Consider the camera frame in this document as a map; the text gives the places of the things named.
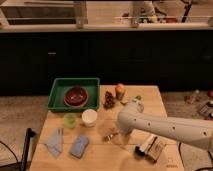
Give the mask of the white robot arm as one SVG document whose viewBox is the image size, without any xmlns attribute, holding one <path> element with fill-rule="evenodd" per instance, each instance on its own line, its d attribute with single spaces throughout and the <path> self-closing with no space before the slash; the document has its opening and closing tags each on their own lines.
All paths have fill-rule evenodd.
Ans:
<svg viewBox="0 0 213 171">
<path fill-rule="evenodd" d="M 146 131 L 213 152 L 212 121 L 154 116 L 143 111 L 144 106 L 139 100 L 127 102 L 117 115 L 120 133 L 128 135 L 134 129 Z"/>
</svg>

